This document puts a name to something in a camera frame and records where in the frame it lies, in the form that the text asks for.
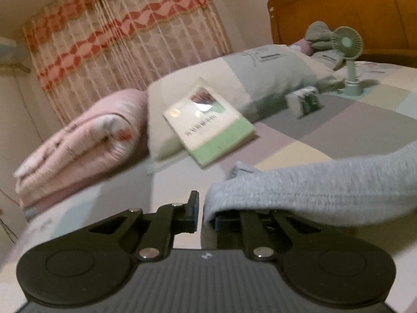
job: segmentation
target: gray cloth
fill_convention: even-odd
[[[285,209],[335,226],[381,223],[417,209],[417,141],[388,155],[259,171],[238,163],[210,187],[204,222],[231,209]]]
[[[306,31],[304,40],[310,42],[310,47],[315,50],[332,49],[333,32],[323,21],[312,23]]]

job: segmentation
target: red and white curtain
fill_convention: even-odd
[[[23,31],[62,124],[118,89],[230,53],[210,0],[56,0]]]

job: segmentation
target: logo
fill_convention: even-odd
[[[202,255],[201,255],[201,257],[202,257],[203,259],[208,260],[208,259],[211,259],[211,258],[213,257],[213,254],[211,254],[211,253],[209,253],[209,252],[205,252],[204,254],[202,254]]]

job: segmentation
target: wooden furniture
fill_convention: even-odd
[[[289,45],[314,21],[350,26],[364,40],[359,60],[417,67],[417,0],[269,0],[272,38]]]

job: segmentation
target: pink folded quilt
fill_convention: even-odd
[[[147,101],[143,91],[118,91],[50,137],[14,173],[22,207],[125,162],[145,131]]]

